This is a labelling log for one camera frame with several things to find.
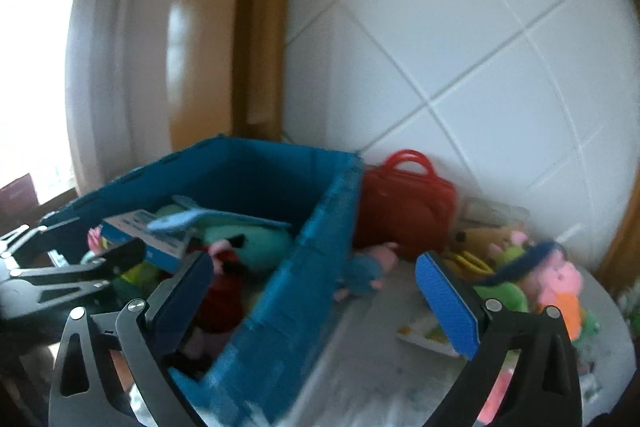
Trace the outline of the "light blue plastic shoehorn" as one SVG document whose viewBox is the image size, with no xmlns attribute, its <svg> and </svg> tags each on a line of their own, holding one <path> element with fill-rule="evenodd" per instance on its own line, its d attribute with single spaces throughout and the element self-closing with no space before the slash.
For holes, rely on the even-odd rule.
<svg viewBox="0 0 640 427">
<path fill-rule="evenodd" d="M 288 230 L 291 225 L 288 222 L 242 215 L 242 213 L 208 209 L 198 205 L 190 197 L 176 195 L 172 201 L 182 208 L 181 211 L 171 213 L 164 217 L 156 217 L 150 221 L 146 228 L 150 232 L 177 233 L 205 222 L 213 225 L 259 225 L 277 230 Z"/>
</svg>

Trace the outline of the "pink pig plush orange dress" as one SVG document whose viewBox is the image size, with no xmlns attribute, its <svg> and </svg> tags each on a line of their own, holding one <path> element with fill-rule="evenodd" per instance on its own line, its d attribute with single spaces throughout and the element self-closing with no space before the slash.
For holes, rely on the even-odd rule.
<svg viewBox="0 0 640 427">
<path fill-rule="evenodd" d="M 553 248 L 538 267 L 529 274 L 530 299 L 536 311 L 552 306 L 563 317 L 570 340 L 582 333 L 582 274 L 565 259 L 559 248 Z"/>
</svg>

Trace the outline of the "white green booklet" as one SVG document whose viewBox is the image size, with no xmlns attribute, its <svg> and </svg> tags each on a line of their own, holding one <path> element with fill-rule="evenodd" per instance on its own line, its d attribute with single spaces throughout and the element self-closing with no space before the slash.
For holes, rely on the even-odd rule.
<svg viewBox="0 0 640 427">
<path fill-rule="evenodd" d="M 459 353 L 454 350 L 448 337 L 440 327 L 435 314 L 430 310 L 427 310 L 408 325 L 400 326 L 397 329 L 396 336 L 406 343 L 434 351 L 440 355 L 460 358 Z"/>
</svg>

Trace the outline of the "dark blue fuzzy plush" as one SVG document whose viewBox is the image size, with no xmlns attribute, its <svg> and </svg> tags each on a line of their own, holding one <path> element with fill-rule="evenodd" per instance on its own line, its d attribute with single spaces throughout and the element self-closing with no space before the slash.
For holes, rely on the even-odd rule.
<svg viewBox="0 0 640 427">
<path fill-rule="evenodd" d="M 567 251 L 560 243 L 544 241 L 529 246 L 523 254 L 503 265 L 495 274 L 479 281 L 478 285 L 496 286 L 506 282 L 517 282 L 542 265 L 555 251 L 559 251 L 562 259 L 566 258 Z"/>
</svg>

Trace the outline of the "brown bear plush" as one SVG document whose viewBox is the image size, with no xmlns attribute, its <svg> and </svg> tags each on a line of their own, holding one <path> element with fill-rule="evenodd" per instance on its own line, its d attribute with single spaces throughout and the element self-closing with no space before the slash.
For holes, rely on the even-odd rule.
<svg viewBox="0 0 640 427">
<path fill-rule="evenodd" d="M 528 240 L 528 235 L 516 225 L 472 228 L 454 233 L 449 241 L 449 250 L 456 254 L 470 254 L 491 268 L 500 268 L 523 254 Z"/>
</svg>

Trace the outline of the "blue white box in crate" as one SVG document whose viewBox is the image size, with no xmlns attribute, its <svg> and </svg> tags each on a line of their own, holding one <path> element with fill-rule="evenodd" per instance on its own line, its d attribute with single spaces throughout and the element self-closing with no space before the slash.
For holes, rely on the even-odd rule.
<svg viewBox="0 0 640 427">
<path fill-rule="evenodd" d="M 152 213 L 146 210 L 134 210 L 104 218 L 101 222 L 101 237 L 111 244 L 142 239 L 145 243 L 144 260 L 157 269 L 175 274 L 182 265 L 191 234 L 186 231 L 150 231 L 148 225 L 154 220 Z"/>
</svg>

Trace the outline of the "small pig plush blue shirt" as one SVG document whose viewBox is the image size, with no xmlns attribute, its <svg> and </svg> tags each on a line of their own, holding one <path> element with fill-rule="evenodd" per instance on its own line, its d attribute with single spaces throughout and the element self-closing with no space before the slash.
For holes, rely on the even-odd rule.
<svg viewBox="0 0 640 427">
<path fill-rule="evenodd" d="M 367 296 L 379 291 L 385 275 L 398 263 L 397 248 L 396 243 L 384 243 L 353 254 L 346 262 L 334 300 L 342 301 L 350 296 Z"/>
</svg>

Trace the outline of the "red toy handbag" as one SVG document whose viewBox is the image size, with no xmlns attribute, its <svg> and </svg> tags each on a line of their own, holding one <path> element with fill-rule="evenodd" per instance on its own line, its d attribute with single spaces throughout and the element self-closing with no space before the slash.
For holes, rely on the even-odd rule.
<svg viewBox="0 0 640 427">
<path fill-rule="evenodd" d="M 446 248 L 457 212 L 454 184 L 417 150 L 398 150 L 363 175 L 354 247 L 398 245 L 402 259 Z"/>
</svg>

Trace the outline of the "teal plush in crate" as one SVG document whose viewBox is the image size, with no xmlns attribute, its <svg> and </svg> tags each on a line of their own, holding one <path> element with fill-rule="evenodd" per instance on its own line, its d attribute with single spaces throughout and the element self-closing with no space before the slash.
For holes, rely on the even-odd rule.
<svg viewBox="0 0 640 427">
<path fill-rule="evenodd" d="M 233 249 L 239 260 L 255 274 L 267 274 L 277 269 L 293 249 L 291 228 L 277 230 L 259 225 L 213 225 L 205 222 L 184 230 L 193 232 L 205 246 L 227 239 L 232 243 L 236 236 L 244 239 L 235 243 Z"/>
</svg>

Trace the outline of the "blue plastic storage crate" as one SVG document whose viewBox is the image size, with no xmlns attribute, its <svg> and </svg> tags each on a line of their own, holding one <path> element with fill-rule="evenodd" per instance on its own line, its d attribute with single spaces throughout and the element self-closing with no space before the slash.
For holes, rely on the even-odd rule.
<svg viewBox="0 0 640 427">
<path fill-rule="evenodd" d="M 172 377 L 189 401 L 222 425 L 268 423 L 290 409 L 321 351 L 333 294 L 352 251 L 363 165 L 354 153 L 218 135 L 134 169 L 41 221 L 53 247 L 76 263 L 89 229 L 130 210 L 157 210 L 176 195 L 205 208 L 284 221 L 292 254 L 203 379 Z"/>
</svg>

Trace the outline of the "wooden door frame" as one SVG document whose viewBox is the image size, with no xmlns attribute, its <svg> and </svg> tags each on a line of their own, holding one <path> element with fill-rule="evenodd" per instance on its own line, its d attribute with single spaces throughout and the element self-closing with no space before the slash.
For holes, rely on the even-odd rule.
<svg viewBox="0 0 640 427">
<path fill-rule="evenodd" d="M 169 135 L 182 150 L 218 133 L 277 141 L 288 0 L 176 0 L 169 12 Z"/>
</svg>

